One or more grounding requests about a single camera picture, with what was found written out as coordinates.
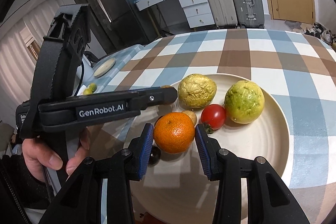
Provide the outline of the person's left hand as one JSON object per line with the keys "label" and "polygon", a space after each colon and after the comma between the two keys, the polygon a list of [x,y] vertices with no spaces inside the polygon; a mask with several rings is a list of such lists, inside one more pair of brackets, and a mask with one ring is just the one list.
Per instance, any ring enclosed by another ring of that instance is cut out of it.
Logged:
{"label": "person's left hand", "polygon": [[[80,134],[80,145],[73,158],[66,164],[66,173],[70,176],[79,164],[89,156],[91,132],[86,128]],[[34,178],[44,180],[42,166],[60,170],[63,162],[60,156],[39,139],[25,139],[22,145],[26,166]]]}

